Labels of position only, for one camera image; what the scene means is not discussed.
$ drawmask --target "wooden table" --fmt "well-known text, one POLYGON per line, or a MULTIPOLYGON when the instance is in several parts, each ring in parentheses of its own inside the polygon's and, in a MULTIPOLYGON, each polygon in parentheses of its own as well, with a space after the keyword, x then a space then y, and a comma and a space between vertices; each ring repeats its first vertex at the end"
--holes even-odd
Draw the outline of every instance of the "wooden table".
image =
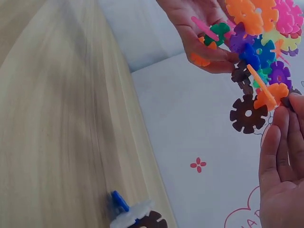
POLYGON ((0 0, 0 227, 109 227, 109 192, 176 226, 97 0, 0 0))

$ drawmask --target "orange plastic disc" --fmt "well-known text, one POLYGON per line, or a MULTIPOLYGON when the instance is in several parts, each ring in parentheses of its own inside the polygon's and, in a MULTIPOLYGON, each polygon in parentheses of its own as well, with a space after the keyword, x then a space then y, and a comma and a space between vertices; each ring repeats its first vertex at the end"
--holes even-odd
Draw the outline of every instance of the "orange plastic disc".
POLYGON ((256 9, 261 9, 261 17, 264 23, 265 32, 275 28, 275 23, 279 20, 279 11, 272 9, 276 6, 275 0, 251 0, 256 9))
MULTIPOLYGON (((203 45, 205 45, 204 37, 200 37, 199 40, 203 45)), ((211 48, 212 50, 215 50, 215 49, 217 49, 217 44, 213 41, 208 47, 211 48)), ((211 63, 210 60, 204 59, 195 53, 191 53, 191 61, 198 67, 206 67, 206 66, 210 65, 210 63, 211 63)))
POLYGON ((254 108, 258 109, 264 105, 267 105, 268 111, 272 111, 276 108, 276 106, 279 106, 281 104, 281 99, 284 97, 287 97, 289 94, 289 90, 287 85, 284 83, 275 83, 268 87, 269 92, 272 94, 272 96, 275 98, 276 105, 274 105, 266 96, 265 92, 262 91, 257 95, 257 100, 254 103, 254 108))
POLYGON ((228 13, 234 17, 236 24, 243 22, 249 35, 260 35, 263 32, 263 19, 256 12, 255 5, 250 0, 225 0, 228 13))

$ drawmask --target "snowflake building block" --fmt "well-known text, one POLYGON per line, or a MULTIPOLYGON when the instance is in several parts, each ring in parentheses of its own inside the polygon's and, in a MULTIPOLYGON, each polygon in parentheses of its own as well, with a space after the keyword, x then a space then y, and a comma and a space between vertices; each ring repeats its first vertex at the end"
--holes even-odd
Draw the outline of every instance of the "snowflake building block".
POLYGON ((262 116, 268 115, 267 107, 255 109, 253 95, 244 95, 243 100, 238 99, 233 104, 233 108, 236 110, 231 110, 230 121, 234 122, 232 126, 238 132, 244 128, 243 133, 252 134, 255 131, 254 127, 260 129, 264 126, 266 121, 262 116), (247 111, 251 111, 250 116, 246 115, 247 111))
POLYGON ((245 60, 242 60, 238 63, 237 68, 232 71, 231 80, 233 82, 242 82, 249 78, 251 73, 247 69, 247 64, 245 60))
POLYGON ((245 95, 253 94, 253 88, 250 85, 251 81, 249 80, 249 78, 245 79, 242 82, 238 82, 237 84, 245 95))
POLYGON ((255 70, 261 68, 261 62, 257 56, 256 51, 250 44, 245 44, 245 51, 239 55, 241 60, 245 60, 247 64, 250 64, 255 70))
POLYGON ((243 22, 246 33, 255 36, 263 32, 263 20, 250 0, 225 0, 228 13, 236 24, 243 22))
POLYGON ((292 50, 290 50, 290 48, 289 48, 289 50, 288 51, 283 51, 283 50, 281 50, 281 52, 284 54, 284 55, 290 55, 291 57, 295 57, 297 54, 299 54, 299 49, 297 48, 296 50, 294 50, 294 51, 292 51, 292 50))
POLYGON ((295 19, 290 14, 290 7, 284 0, 276 0, 274 9, 279 11, 279 20, 276 23, 276 30, 281 33, 291 33, 295 25, 295 19))
POLYGON ((257 74, 257 72, 252 68, 252 66, 250 64, 247 65, 247 69, 250 71, 250 73, 252 74, 253 78, 256 80, 256 82, 260 85, 260 87, 262 88, 263 92, 265 93, 267 99, 269 100, 269 102, 276 106, 276 100, 273 97, 273 95, 270 93, 270 91, 268 90, 267 86, 265 85, 265 83, 263 82, 263 80, 261 79, 261 77, 257 74))
POLYGON ((289 79, 290 78, 290 71, 288 67, 284 66, 284 63, 281 61, 277 61, 271 64, 272 72, 269 75, 270 81, 269 84, 275 84, 275 83, 284 83, 287 85, 288 89, 292 88, 292 82, 289 79))
POLYGON ((235 35, 230 37, 230 50, 232 52, 241 54, 245 51, 245 44, 248 43, 250 45, 254 44, 254 38, 257 36, 248 35, 245 31, 245 26, 243 22, 238 23, 238 25, 234 28, 235 35))
POLYGON ((254 108, 259 109, 260 107, 263 107, 264 105, 267 105, 268 111, 272 111, 276 108, 276 106, 279 106, 281 104, 281 99, 288 96, 289 90, 287 86, 284 83, 278 84, 272 84, 268 87, 269 92, 274 97, 276 104, 273 104, 269 99, 268 96, 265 94, 265 91, 261 91, 257 95, 257 99, 254 102, 254 108))
POLYGON ((285 36, 286 38, 289 37, 292 39, 297 39, 298 37, 302 36, 302 29, 300 28, 299 31, 295 32, 295 33, 281 33, 283 36, 285 36))
MULTIPOLYGON (((205 40, 204 37, 200 37, 199 40, 203 45, 205 45, 204 44, 204 40, 205 40)), ((217 49, 217 45, 215 44, 215 42, 212 42, 208 47, 211 48, 212 50, 217 49)), ((210 60, 204 59, 196 53, 191 53, 190 59, 193 62, 193 64, 198 66, 198 67, 206 67, 206 66, 209 66, 210 63, 211 63, 210 60)))
POLYGON ((269 61, 273 62, 276 58, 275 52, 271 52, 271 50, 275 50, 276 47, 272 40, 268 41, 265 45, 262 45, 261 38, 262 35, 260 35, 260 39, 256 38, 252 47, 260 59, 261 69, 265 69, 269 67, 269 61))
POLYGON ((265 32, 269 32, 275 28, 275 23, 279 19, 279 11, 275 9, 275 0, 251 0, 257 9, 261 9, 263 27, 265 32))
POLYGON ((272 40, 274 43, 276 43, 280 39, 283 40, 283 44, 281 47, 281 49, 283 51, 288 51, 289 49, 291 51, 294 51, 298 48, 298 45, 301 43, 301 37, 298 37, 297 39, 286 38, 285 36, 283 36, 280 32, 278 32, 275 29, 271 30, 270 32, 265 32, 263 34, 261 43, 262 43, 262 45, 265 45, 270 40, 272 40))
POLYGON ((211 37, 209 37, 206 34, 205 41, 204 41, 205 45, 209 46, 212 42, 215 41, 215 43, 219 47, 224 43, 224 40, 226 39, 224 35, 230 31, 230 27, 227 24, 222 22, 222 23, 211 26, 210 30, 218 35, 219 41, 215 41, 214 39, 212 39, 211 37))
MULTIPOLYGON (((263 82, 265 83, 265 85, 267 85, 270 81, 270 78, 268 77, 267 74, 264 74, 263 70, 260 69, 257 71, 258 75, 261 77, 261 79, 263 80, 263 82)), ((253 82, 253 87, 254 88, 260 88, 260 85, 257 83, 256 80, 254 80, 253 82)))
POLYGON ((296 33, 300 30, 301 26, 304 23, 304 18, 302 16, 303 12, 301 8, 297 5, 294 5, 293 0, 285 0, 286 4, 290 8, 289 14, 291 14, 294 18, 294 24, 292 25, 292 33, 296 33))

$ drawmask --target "pink outline drawing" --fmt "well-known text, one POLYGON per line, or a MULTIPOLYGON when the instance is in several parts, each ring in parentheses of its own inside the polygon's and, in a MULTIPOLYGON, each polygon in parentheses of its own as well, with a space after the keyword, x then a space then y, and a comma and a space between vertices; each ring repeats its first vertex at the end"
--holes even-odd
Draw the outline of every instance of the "pink outline drawing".
POLYGON ((260 187, 260 186, 257 186, 257 187, 254 188, 254 189, 252 190, 252 192, 250 193, 250 195, 249 195, 249 197, 248 197, 248 200, 247 200, 247 207, 246 207, 246 208, 239 208, 239 209, 236 209, 236 210, 234 210, 233 212, 231 212, 231 213, 227 216, 227 218, 225 219, 224 228, 226 228, 226 223, 227 223, 227 221, 228 221, 228 218, 229 218, 231 215, 233 215, 234 213, 236 213, 236 212, 238 212, 238 211, 241 211, 241 210, 249 210, 249 211, 251 211, 251 207, 250 207, 250 205, 249 205, 249 201, 250 201, 250 198, 251 198, 252 194, 253 194, 253 193, 255 192, 255 190, 257 190, 259 187, 260 187))

